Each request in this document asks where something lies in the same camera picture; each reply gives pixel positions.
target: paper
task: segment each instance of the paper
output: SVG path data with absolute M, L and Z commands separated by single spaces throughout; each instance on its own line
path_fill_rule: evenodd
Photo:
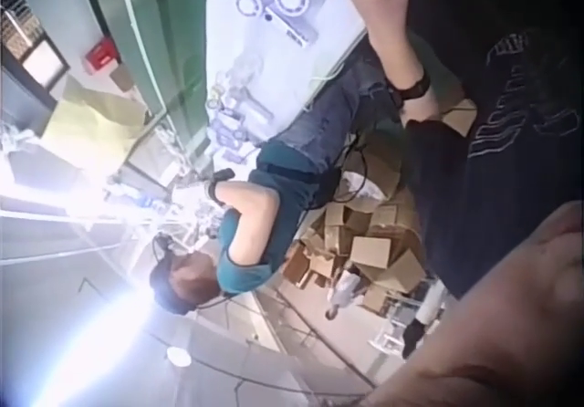
M 81 170 L 107 177 L 126 160 L 145 114 L 136 101 L 85 89 L 68 76 L 41 145 Z

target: bright light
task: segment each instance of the bright light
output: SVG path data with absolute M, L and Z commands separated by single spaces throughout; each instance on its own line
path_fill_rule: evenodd
M 188 368 L 193 362 L 191 354 L 183 348 L 177 348 L 176 346 L 170 346 L 166 350 L 166 356 L 168 357 L 169 362 L 177 368 Z
M 151 298 L 130 294 L 99 313 L 73 340 L 35 407 L 56 407 L 112 370 L 138 336 L 151 311 Z

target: window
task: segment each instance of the window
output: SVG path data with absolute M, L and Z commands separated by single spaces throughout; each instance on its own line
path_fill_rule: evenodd
M 68 64 L 26 0 L 2 0 L 2 44 L 43 88 L 51 90 Z

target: cardboard box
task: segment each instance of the cardboard box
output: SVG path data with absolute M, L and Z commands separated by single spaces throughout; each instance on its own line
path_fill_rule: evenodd
M 322 275 L 315 274 L 314 277 L 314 283 L 317 285 L 317 287 L 325 288 L 329 283 L 329 280 Z
M 469 99 L 464 99 L 455 108 L 448 110 L 448 113 L 443 117 L 443 122 L 466 137 L 473 127 L 475 119 L 475 104 Z
M 395 225 L 403 229 L 412 229 L 419 235 L 421 226 L 412 192 L 402 188 L 391 199 L 391 204 L 397 205 Z
M 356 236 L 350 251 L 350 260 L 363 266 L 387 268 L 391 255 L 391 239 Z
M 370 227 L 386 228 L 395 226 L 398 218 L 397 204 L 382 204 L 377 208 L 370 220 Z
M 425 276 L 426 272 L 413 252 L 407 250 L 378 277 L 375 285 L 401 293 L 410 293 Z
M 421 228 L 412 193 L 404 188 L 375 210 L 367 235 L 401 236 L 406 230 L 420 235 Z
M 312 229 L 317 235 L 320 235 L 324 238 L 325 236 L 325 211 L 322 211 L 322 214 L 318 216 L 318 218 L 312 222 L 309 229 Z
M 372 285 L 401 293 L 410 293 L 426 276 L 409 249 L 386 269 L 361 264 L 356 266 Z
M 319 253 L 325 251 L 324 228 L 323 236 L 319 235 L 314 229 L 309 227 L 300 237 L 300 241 L 306 246 L 310 253 Z
M 369 229 L 371 214 L 350 211 L 345 227 L 350 229 L 354 235 L 365 235 Z
M 309 260 L 304 254 L 304 246 L 302 244 L 294 244 L 291 246 L 292 252 L 282 268 L 282 276 L 290 281 L 292 284 L 300 282 L 302 277 L 309 269 Z
M 343 226 L 349 218 L 349 212 L 343 203 L 329 203 L 325 210 L 325 226 Z
M 365 292 L 361 306 L 375 314 L 382 314 L 388 306 L 387 291 L 384 288 L 370 285 Z
M 324 277 L 332 277 L 335 271 L 335 257 L 326 255 L 311 255 L 308 257 L 310 270 Z
M 307 273 L 304 274 L 302 279 L 300 279 L 297 282 L 296 287 L 300 288 L 301 290 L 304 290 L 307 287 L 308 283 L 310 282 L 310 279 L 312 279 L 314 275 L 315 273 L 312 270 L 308 270 Z
M 387 137 L 379 133 L 367 135 L 363 139 L 364 149 L 350 153 L 343 165 L 345 173 L 355 173 L 366 182 L 361 190 L 367 193 L 374 191 L 381 193 L 379 197 L 371 195 L 351 195 L 346 188 L 346 194 L 351 200 L 346 203 L 347 207 L 354 211 L 372 213 L 377 206 L 385 200 L 391 198 L 400 182 L 401 178 L 401 153 L 390 146 Z
M 124 64 L 118 65 L 111 71 L 109 78 L 112 79 L 122 92 L 128 92 L 135 86 L 134 80 L 131 78 L 131 74 Z
M 348 256 L 353 245 L 353 233 L 343 226 L 325 227 L 325 250 L 336 255 Z

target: white table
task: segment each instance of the white table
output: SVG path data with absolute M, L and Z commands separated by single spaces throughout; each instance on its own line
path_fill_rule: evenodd
M 325 81 L 313 78 L 329 77 L 339 70 L 365 34 L 350 0 L 326 0 L 315 12 L 307 21 L 318 31 L 318 40 L 301 48 L 261 18 L 241 16 L 235 0 L 207 0 L 207 87 L 242 52 L 259 55 L 263 70 L 249 90 L 275 119 L 270 126 L 249 122 L 246 127 L 263 140 L 284 130 L 301 113 L 324 86 Z

